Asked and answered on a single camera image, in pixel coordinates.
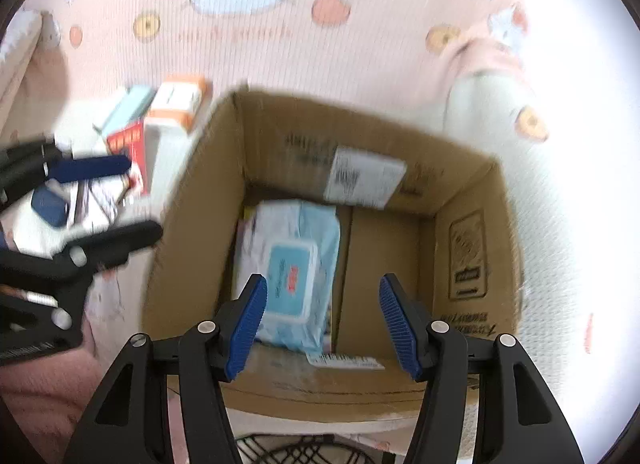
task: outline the blue and white package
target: blue and white package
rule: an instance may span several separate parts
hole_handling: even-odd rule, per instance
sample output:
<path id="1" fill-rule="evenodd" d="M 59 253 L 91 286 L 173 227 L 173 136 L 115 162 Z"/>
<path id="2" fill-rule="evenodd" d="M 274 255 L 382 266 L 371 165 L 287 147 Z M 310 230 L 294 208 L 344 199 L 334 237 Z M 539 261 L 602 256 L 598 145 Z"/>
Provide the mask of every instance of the blue and white package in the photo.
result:
<path id="1" fill-rule="evenodd" d="M 237 295 L 254 272 L 267 279 L 267 306 L 257 338 L 319 354 L 340 244 L 335 207 L 267 201 L 244 225 Z"/>

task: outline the white sticker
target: white sticker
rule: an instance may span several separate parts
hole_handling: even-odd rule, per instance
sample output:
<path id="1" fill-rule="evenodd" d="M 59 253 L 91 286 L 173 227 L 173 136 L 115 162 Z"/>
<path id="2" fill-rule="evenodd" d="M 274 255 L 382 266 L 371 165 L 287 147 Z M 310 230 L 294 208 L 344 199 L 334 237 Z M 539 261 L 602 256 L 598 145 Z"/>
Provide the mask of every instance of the white sticker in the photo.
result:
<path id="1" fill-rule="evenodd" d="M 406 162 L 375 153 L 338 147 L 324 199 L 383 209 L 406 173 Z"/>
<path id="2" fill-rule="evenodd" d="M 385 367 L 374 358 L 338 356 L 337 354 L 307 354 L 309 364 L 318 368 L 340 368 L 340 370 L 384 370 Z"/>

